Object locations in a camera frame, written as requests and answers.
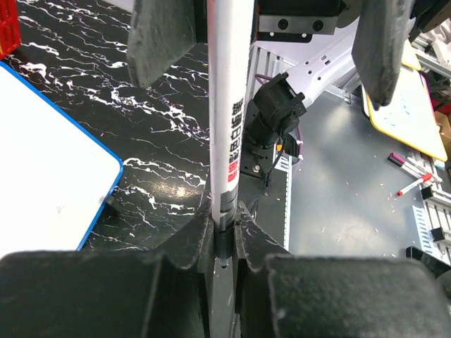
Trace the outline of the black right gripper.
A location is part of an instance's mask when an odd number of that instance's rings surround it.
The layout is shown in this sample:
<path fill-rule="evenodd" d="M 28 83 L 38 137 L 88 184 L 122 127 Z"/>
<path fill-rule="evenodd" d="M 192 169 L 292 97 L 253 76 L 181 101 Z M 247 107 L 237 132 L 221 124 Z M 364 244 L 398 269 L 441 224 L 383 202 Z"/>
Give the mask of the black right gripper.
<path fill-rule="evenodd" d="M 412 2 L 399 0 L 260 0 L 256 39 L 311 39 L 334 35 L 360 14 L 352 48 L 359 78 L 378 110 L 392 101 L 400 74 Z"/>

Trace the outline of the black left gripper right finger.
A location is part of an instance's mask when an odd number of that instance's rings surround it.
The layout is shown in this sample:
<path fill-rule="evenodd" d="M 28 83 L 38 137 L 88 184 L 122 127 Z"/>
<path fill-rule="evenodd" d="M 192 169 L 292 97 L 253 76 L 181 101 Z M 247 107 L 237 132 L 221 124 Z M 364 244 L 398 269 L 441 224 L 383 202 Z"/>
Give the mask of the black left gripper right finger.
<path fill-rule="evenodd" d="M 411 259 L 302 257 L 244 204 L 234 226 L 235 312 L 243 337 L 449 337 L 445 292 Z"/>

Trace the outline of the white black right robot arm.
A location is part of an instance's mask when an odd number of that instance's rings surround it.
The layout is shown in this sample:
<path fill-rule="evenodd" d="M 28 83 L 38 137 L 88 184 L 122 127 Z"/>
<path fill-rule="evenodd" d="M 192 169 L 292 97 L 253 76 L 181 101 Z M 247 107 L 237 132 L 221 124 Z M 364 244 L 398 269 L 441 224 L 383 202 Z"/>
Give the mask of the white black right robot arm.
<path fill-rule="evenodd" d="M 150 87 L 194 45 L 209 48 L 211 189 L 229 192 L 239 182 L 245 121 L 248 51 L 257 37 L 255 1 L 136 1 L 128 35 L 132 83 Z M 303 76 L 279 74 L 264 92 L 264 105 L 280 112 L 306 108 L 351 59 L 378 106 L 387 106 L 399 77 L 412 1 L 364 1 L 351 51 Z"/>

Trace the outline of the white marker with blue cap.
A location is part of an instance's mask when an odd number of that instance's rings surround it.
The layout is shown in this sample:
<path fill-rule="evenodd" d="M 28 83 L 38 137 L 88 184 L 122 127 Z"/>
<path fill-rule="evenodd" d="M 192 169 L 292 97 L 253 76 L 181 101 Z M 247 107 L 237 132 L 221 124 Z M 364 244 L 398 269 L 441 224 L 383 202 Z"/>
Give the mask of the white marker with blue cap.
<path fill-rule="evenodd" d="M 254 14 L 254 1 L 207 3 L 211 217 L 223 268 L 233 248 Z"/>

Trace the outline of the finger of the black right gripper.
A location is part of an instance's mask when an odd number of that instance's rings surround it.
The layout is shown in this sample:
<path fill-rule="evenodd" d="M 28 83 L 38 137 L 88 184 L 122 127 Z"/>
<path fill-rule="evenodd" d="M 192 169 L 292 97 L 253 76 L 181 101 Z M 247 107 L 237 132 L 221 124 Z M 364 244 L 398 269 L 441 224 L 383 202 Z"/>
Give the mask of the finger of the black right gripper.
<path fill-rule="evenodd" d="M 196 43 L 193 1 L 135 1 L 127 50 L 130 81 L 150 87 Z"/>

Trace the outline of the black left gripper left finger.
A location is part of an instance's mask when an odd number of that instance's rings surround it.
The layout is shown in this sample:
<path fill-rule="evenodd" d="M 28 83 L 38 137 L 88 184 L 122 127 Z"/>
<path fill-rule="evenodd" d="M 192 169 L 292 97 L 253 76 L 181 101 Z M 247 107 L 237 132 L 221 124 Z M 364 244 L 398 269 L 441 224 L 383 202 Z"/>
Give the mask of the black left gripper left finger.
<path fill-rule="evenodd" d="M 29 251 L 1 259 L 2 337 L 209 337 L 211 204 L 148 251 Z"/>

